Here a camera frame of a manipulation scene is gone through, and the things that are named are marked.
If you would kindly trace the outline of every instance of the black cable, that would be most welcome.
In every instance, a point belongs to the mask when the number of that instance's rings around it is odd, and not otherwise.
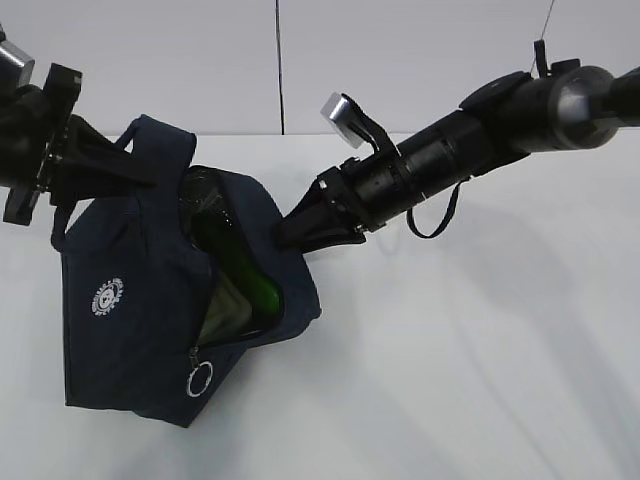
[[[425,235],[420,230],[418,230],[418,227],[416,226],[416,221],[413,218],[413,208],[410,208],[409,210],[407,210],[407,225],[409,226],[409,230],[411,230],[411,232],[416,237],[419,237],[425,240],[436,238],[438,235],[444,232],[446,228],[449,226],[449,223],[451,222],[451,220],[453,219],[453,216],[456,213],[458,197],[460,196],[460,186],[463,183],[468,182],[469,180],[471,180],[471,177],[467,177],[464,180],[460,180],[460,182],[458,182],[458,184],[455,186],[455,188],[453,189],[453,192],[451,192],[451,198],[449,199],[449,205],[447,206],[447,211],[444,214],[444,218],[442,219],[442,222],[440,222],[440,225],[438,225],[438,228],[436,228],[431,235]]]

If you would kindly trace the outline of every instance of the white wall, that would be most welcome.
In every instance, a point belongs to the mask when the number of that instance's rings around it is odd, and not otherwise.
[[[392,132],[417,131],[473,90],[528,70],[550,0],[281,0],[288,133],[330,132],[345,91]],[[637,65],[635,0],[557,0],[553,59]],[[275,0],[20,0],[0,13],[38,61],[85,74],[78,112],[120,132],[139,113],[198,133],[279,133]]]
[[[121,132],[147,113],[207,133],[280,131],[275,13],[260,0],[17,0],[0,21],[36,58],[84,73],[77,113]]]

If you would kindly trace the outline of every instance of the bag strap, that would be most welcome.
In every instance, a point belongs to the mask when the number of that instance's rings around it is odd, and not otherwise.
[[[124,150],[127,145],[134,138],[139,125],[139,119],[131,122],[127,130],[114,142],[114,145],[122,150]],[[109,189],[108,186],[105,190],[104,197],[108,197],[109,193],[112,196],[122,196],[122,187],[114,187],[113,189]],[[53,216],[53,230],[51,231],[51,245],[58,252],[69,252],[69,247],[67,245],[67,227],[69,225],[69,220],[71,219],[71,215],[75,211],[78,205],[77,199],[66,198],[64,202],[56,207],[56,211]],[[94,251],[101,250],[100,247],[97,247]]]

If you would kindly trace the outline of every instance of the white background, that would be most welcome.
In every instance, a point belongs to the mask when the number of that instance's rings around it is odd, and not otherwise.
[[[333,90],[415,131],[531,65],[542,1],[282,0],[286,128],[328,131]],[[552,60],[640,64],[640,4],[557,0]],[[205,133],[280,131],[272,2],[15,2],[9,36],[85,72],[105,133],[145,112]],[[51,210],[3,225],[0,475],[27,479],[640,478],[640,133],[538,155],[465,186],[447,233],[398,219],[309,256],[323,316],[252,351],[188,430],[63,406]],[[352,151],[335,136],[201,137],[287,210]],[[437,224],[446,195],[420,208]]]

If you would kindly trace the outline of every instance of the white table surface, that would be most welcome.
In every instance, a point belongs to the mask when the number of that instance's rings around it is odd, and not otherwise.
[[[640,133],[474,180],[437,240],[398,219],[309,255],[323,315],[246,354],[195,424],[64,406],[52,210],[0,225],[4,479],[640,478]],[[283,210],[353,152],[202,137]],[[428,230],[448,196],[416,212]]]

